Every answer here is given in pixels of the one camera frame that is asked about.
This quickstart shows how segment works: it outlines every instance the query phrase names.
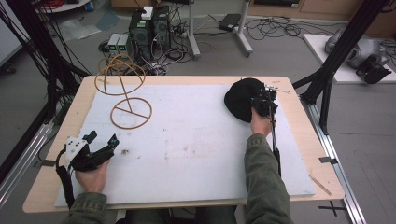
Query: black box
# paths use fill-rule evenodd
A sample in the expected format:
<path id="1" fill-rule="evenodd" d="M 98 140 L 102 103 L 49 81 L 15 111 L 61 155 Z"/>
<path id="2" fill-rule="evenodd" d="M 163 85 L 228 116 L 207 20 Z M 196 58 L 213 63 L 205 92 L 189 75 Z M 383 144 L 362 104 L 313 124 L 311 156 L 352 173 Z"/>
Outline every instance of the black box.
<path id="1" fill-rule="evenodd" d="M 219 29 L 231 32 L 238 24 L 240 18 L 241 14 L 227 14 L 219 24 Z"/>
<path id="2" fill-rule="evenodd" d="M 157 36 L 157 48 L 167 50 L 171 48 L 169 6 L 156 7 L 152 15 L 154 33 Z"/>
<path id="3" fill-rule="evenodd" d="M 139 56 L 143 56 L 145 60 L 152 60 L 151 44 L 153 41 L 154 29 L 152 20 L 142 20 L 142 11 L 134 12 L 129 25 L 129 35 L 134 47 L 134 56 L 140 61 Z"/>

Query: concrete floor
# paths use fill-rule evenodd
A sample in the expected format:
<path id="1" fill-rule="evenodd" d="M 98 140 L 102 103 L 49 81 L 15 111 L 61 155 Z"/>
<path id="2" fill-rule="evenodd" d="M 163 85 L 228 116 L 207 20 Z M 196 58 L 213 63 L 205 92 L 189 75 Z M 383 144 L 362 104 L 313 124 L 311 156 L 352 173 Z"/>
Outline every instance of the concrete floor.
<path id="1" fill-rule="evenodd" d="M 97 24 L 108 16 L 109 10 L 102 7 L 87 13 L 77 9 L 59 13 L 56 17 L 59 21 L 84 17 L 81 21 L 84 25 Z M 208 19 L 196 20 L 195 27 Z M 97 50 L 98 45 L 112 33 L 128 31 L 128 25 L 128 20 L 119 19 L 99 34 L 70 40 L 67 44 L 95 74 L 97 64 L 103 58 Z M 205 26 L 216 24 L 207 22 Z M 334 32 L 337 27 L 326 29 Z M 247 35 L 254 49 L 249 58 L 245 57 L 233 35 L 197 35 L 196 39 L 202 52 L 201 58 L 171 65 L 168 76 L 285 76 L 294 82 L 320 67 L 310 48 L 296 37 L 267 37 L 255 41 Z M 16 65 L 17 73 L 2 73 L 0 76 L 0 162 L 47 101 L 45 79 L 39 75 L 29 56 L 22 50 L 11 61 Z M 297 92 L 302 93 L 305 89 L 300 88 Z M 390 224 L 396 221 L 396 152 L 393 150 L 396 146 L 395 93 L 394 84 L 334 84 L 332 87 L 328 125 L 330 137 L 367 223 Z M 0 223 L 56 223 L 65 216 L 65 213 L 25 214 L 22 211 L 25 197 L 38 173 L 33 166 L 35 162 L 0 210 Z M 342 202 L 333 203 L 334 206 L 344 207 Z M 330 206 L 330 203 L 292 203 L 294 222 L 350 223 L 345 211 L 337 211 L 335 216 L 332 210 L 318 209 L 319 206 Z M 115 219 L 116 213 L 108 211 L 107 223 L 114 223 Z"/>

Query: green sleeve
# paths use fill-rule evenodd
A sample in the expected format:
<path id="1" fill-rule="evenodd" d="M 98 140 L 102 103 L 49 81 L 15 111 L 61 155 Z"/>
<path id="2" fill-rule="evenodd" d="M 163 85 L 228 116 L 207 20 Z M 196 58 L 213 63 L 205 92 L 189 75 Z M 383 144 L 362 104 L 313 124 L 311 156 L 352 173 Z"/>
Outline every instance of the green sleeve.
<path id="1" fill-rule="evenodd" d="M 62 224 L 105 223 L 107 196 L 100 193 L 79 194 Z"/>
<path id="2" fill-rule="evenodd" d="M 292 223 L 290 196 L 277 173 L 277 161 L 264 135 L 247 140 L 245 154 L 247 224 Z"/>

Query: person's right hand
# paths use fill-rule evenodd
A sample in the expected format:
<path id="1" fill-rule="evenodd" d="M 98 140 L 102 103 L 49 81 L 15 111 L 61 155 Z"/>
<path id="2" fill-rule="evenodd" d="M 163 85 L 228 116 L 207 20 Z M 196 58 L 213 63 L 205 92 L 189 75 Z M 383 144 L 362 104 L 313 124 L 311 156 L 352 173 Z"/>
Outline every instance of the person's right hand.
<path id="1" fill-rule="evenodd" d="M 76 179 L 84 192 L 102 193 L 106 184 L 106 171 L 110 160 L 105 161 L 96 170 L 88 172 L 76 171 Z"/>
<path id="2" fill-rule="evenodd" d="M 266 137 L 271 132 L 271 120 L 260 116 L 256 109 L 251 107 L 250 128 L 253 134 L 260 133 Z"/>

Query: stand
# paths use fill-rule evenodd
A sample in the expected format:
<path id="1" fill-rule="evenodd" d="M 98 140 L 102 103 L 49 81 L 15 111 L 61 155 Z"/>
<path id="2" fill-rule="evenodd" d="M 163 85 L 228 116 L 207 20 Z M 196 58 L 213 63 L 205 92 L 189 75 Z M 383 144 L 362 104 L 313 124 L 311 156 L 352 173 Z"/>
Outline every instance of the stand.
<path id="1" fill-rule="evenodd" d="M 30 36 L 31 42 L 36 50 L 18 32 L 18 27 L 9 19 L 7 14 L 0 11 L 0 19 L 10 31 L 18 38 L 22 46 L 29 53 L 37 69 L 48 82 L 48 102 L 36 117 L 35 121 L 23 135 L 18 144 L 7 156 L 6 162 L 1 167 L 0 183 L 2 183 L 18 161 L 29 142 L 34 138 L 40 125 L 49 124 L 56 112 L 56 104 L 62 95 L 76 94 L 79 84 L 76 82 L 74 74 L 86 77 L 88 74 L 78 67 L 68 62 L 57 49 L 50 36 L 48 29 L 38 17 L 35 7 L 31 1 L 26 0 L 6 0 L 16 18 L 20 21 L 26 33 Z"/>
<path id="2" fill-rule="evenodd" d="M 335 72 L 386 3 L 387 0 L 365 0 L 319 70 L 293 83 L 294 89 L 297 89 L 311 82 L 306 92 L 301 95 L 301 100 L 306 101 L 309 105 L 315 105 L 317 98 L 323 92 L 319 125 L 326 135 L 328 134 L 327 118 L 332 91 L 332 79 Z"/>
<path id="3" fill-rule="evenodd" d="M 244 0 L 244 4 L 242 5 L 242 11 L 241 11 L 241 21 L 239 22 L 239 27 L 235 27 L 235 32 L 236 36 L 240 40 L 242 46 L 244 47 L 245 52 L 247 53 L 247 57 L 250 56 L 250 53 L 253 52 L 253 48 L 250 46 L 248 43 L 247 39 L 245 38 L 243 31 L 245 27 L 245 22 L 246 22 L 246 17 L 248 14 L 248 5 L 250 3 L 250 0 Z M 190 0 L 190 29 L 188 31 L 188 37 L 192 49 L 192 54 L 193 54 L 193 59 L 197 60 L 199 57 L 201 57 L 201 52 L 198 48 L 197 42 L 195 40 L 194 36 L 194 0 Z"/>

